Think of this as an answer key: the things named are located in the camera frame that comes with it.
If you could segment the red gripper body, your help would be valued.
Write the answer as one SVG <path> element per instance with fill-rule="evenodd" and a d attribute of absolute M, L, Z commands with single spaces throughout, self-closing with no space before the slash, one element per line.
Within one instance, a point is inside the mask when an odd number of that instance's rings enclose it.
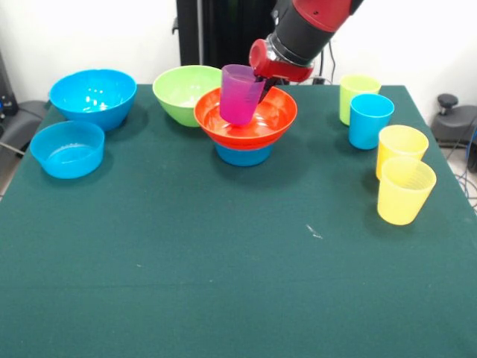
<path fill-rule="evenodd" d="M 310 77 L 315 62 L 306 66 L 296 64 L 279 54 L 269 40 L 257 39 L 250 48 L 249 65 L 255 76 L 300 83 Z"/>

